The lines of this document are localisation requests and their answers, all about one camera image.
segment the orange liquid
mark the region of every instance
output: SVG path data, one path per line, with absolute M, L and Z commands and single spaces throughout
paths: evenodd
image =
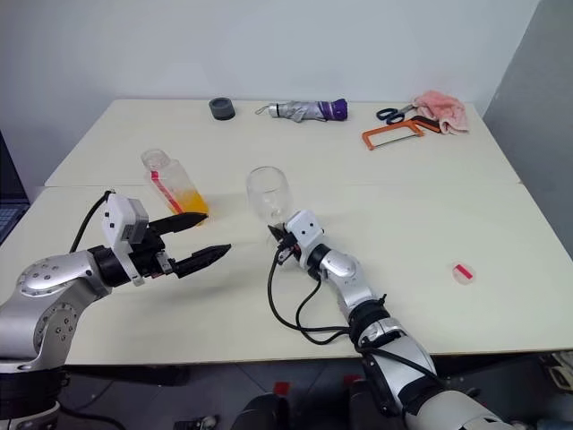
M 209 213 L 207 203 L 195 190 L 185 190 L 175 193 L 175 199 L 184 212 Z M 171 205 L 169 206 L 169 209 L 171 209 L 173 213 L 178 213 L 175 208 L 171 207 Z

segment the pink towel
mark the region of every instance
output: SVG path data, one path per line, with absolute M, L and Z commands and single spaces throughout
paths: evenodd
M 460 134 L 469 130 L 466 108 L 455 97 L 431 90 L 416 97 L 412 104 L 418 109 L 418 115 L 438 120 L 442 133 Z

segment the white table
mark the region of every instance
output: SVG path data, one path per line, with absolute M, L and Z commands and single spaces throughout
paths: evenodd
M 266 277 L 274 253 L 244 196 L 247 173 L 284 169 L 297 209 L 312 209 L 331 245 L 355 255 L 387 308 L 431 353 L 573 348 L 573 262 L 472 106 L 471 133 L 428 132 L 368 151 L 374 112 L 403 103 L 351 103 L 344 123 L 295 124 L 235 102 L 211 118 L 206 101 L 118 100 L 48 179 L 48 188 L 0 247 L 0 301 L 36 259 L 65 253 L 107 186 L 140 198 L 152 219 L 167 209 L 144 184 L 140 154 L 180 159 L 207 199 L 204 226 L 166 236 L 177 259 L 233 244 L 187 279 L 117 288 L 87 309 L 69 364 L 167 364 L 348 357 L 350 342 L 317 347 L 274 320 Z M 82 247 L 104 243 L 97 214 Z M 475 270 L 460 285 L 452 266 Z M 312 280 L 292 262 L 277 272 L 278 309 L 289 319 Z M 308 304 L 308 324 L 342 323 L 328 287 Z
M 471 133 L 427 132 L 368 151 L 362 132 L 374 115 L 404 102 L 350 103 L 345 122 L 301 124 L 254 111 L 263 101 L 235 101 L 236 117 L 217 121 L 206 100 L 118 100 L 46 181 L 47 186 L 143 185 L 140 155 L 161 148 L 185 166 L 202 193 L 242 192 L 258 166 L 277 166 L 293 185 L 516 184 L 497 143 L 467 106 Z
M 35 259 L 65 253 L 105 187 L 48 188 L 0 247 L 0 301 Z M 146 186 L 118 186 L 150 218 L 169 214 Z M 573 264 L 522 185 L 293 186 L 331 245 L 362 262 L 387 308 L 433 354 L 573 347 Z M 81 318 L 68 364 L 131 365 L 348 357 L 350 342 L 317 347 L 270 313 L 266 277 L 273 245 L 243 193 L 207 194 L 206 225 L 164 236 L 177 259 L 207 245 L 232 250 L 185 279 L 125 285 Z M 80 248 L 104 243 L 99 211 Z M 454 262 L 475 282 L 454 281 Z M 279 311 L 293 319 L 313 281 L 292 263 L 277 271 Z M 308 304 L 309 324 L 342 323 L 329 287 Z

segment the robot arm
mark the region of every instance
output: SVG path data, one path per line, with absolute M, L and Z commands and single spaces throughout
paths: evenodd
M 302 269 L 330 283 L 350 327 L 350 340 L 363 355 L 374 398 L 387 415 L 403 415 L 410 430 L 501 430 L 503 423 L 475 400 L 445 389 L 427 351 L 392 318 L 366 281 L 360 263 L 323 243 L 324 230 L 310 211 L 285 225 L 279 263 L 294 254 Z
M 114 287 L 174 273 L 182 278 L 221 258 L 231 245 L 210 246 L 180 262 L 161 236 L 207 218 L 183 213 L 149 223 L 137 200 L 107 197 L 104 231 L 110 247 L 35 262 L 0 306 L 0 430 L 54 428 L 65 363 L 81 313 Z

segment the wine glass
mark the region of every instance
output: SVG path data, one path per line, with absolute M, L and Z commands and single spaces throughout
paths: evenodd
M 270 226 L 281 225 L 292 215 L 287 177 L 279 168 L 254 169 L 247 177 L 247 195 L 254 212 Z

